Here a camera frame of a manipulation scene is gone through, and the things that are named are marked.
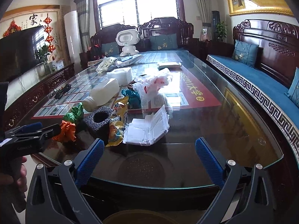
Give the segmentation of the person's left hand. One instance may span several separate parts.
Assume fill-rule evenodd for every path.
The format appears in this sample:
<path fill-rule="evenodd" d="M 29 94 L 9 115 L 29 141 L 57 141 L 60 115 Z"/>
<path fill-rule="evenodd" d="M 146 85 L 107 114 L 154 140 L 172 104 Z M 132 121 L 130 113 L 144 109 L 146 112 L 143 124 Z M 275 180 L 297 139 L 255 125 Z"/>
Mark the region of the person's left hand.
<path fill-rule="evenodd" d="M 22 161 L 20 166 L 20 178 L 15 181 L 12 176 L 1 172 L 1 187 L 15 183 L 18 186 L 20 192 L 25 193 L 27 191 L 27 170 L 24 166 L 24 163 L 27 161 L 27 158 L 23 156 L 21 159 Z"/>

